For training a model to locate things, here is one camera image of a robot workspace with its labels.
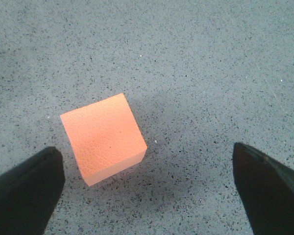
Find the cube top face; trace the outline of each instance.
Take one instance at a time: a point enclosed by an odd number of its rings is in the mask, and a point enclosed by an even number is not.
[[[61,115],[83,178],[147,149],[124,94]]]

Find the speckled gray floor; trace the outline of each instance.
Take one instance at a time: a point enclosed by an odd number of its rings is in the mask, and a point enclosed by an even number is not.
[[[59,116],[121,92],[148,151],[89,188]],[[0,0],[0,173],[62,152],[46,235],[251,235],[236,141],[294,168],[294,0]]]

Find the foam cube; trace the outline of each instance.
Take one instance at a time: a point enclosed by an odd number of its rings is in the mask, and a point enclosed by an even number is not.
[[[147,145],[124,94],[61,115],[88,186],[139,163]]]

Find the orange foam cube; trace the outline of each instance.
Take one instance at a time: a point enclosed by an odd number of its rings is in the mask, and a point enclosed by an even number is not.
[[[147,150],[124,94],[61,115],[88,186],[139,163]]]

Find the floor surface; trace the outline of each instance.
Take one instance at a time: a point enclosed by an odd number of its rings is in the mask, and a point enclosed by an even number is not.
[[[88,187],[60,115],[125,93],[148,150]],[[46,235],[251,235],[233,144],[294,169],[294,0],[0,0],[0,174],[46,146]]]

